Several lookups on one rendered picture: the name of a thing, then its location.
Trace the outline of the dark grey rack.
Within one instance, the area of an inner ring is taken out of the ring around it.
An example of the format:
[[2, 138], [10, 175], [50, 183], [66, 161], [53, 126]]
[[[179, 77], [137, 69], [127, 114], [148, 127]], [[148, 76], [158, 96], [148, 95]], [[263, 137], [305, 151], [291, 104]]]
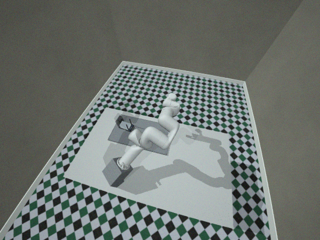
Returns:
[[121, 124], [122, 121], [124, 121], [124, 119], [123, 119], [122, 115], [119, 115], [118, 118], [117, 118], [116, 121], [115, 121], [116, 124], [117, 124], [117, 126], [118, 126], [118, 128], [131, 132], [131, 130], [132, 130], [133, 126], [134, 126], [134, 125], [131, 123], [131, 120], [129, 119], [129, 121], [130, 121], [130, 123], [131, 123], [130, 128], [128, 128], [128, 126], [127, 126], [127, 124], [126, 124], [128, 130], [120, 127], [120, 124]]

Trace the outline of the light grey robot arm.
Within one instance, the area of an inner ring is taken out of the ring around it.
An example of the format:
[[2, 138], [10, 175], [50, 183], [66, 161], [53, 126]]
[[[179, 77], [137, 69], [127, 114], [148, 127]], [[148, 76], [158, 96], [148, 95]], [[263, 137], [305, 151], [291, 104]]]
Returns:
[[162, 103], [163, 109], [158, 117], [159, 125], [169, 132], [168, 135], [153, 126], [147, 127], [143, 133], [138, 129], [131, 132], [129, 140], [135, 145], [132, 145], [122, 157], [117, 159], [117, 164], [122, 170], [128, 170], [134, 159], [144, 149], [150, 149], [153, 144], [162, 150], [170, 146], [180, 127], [179, 122], [173, 119], [180, 111], [180, 104], [175, 102], [176, 99], [177, 96], [174, 93], [168, 94]]

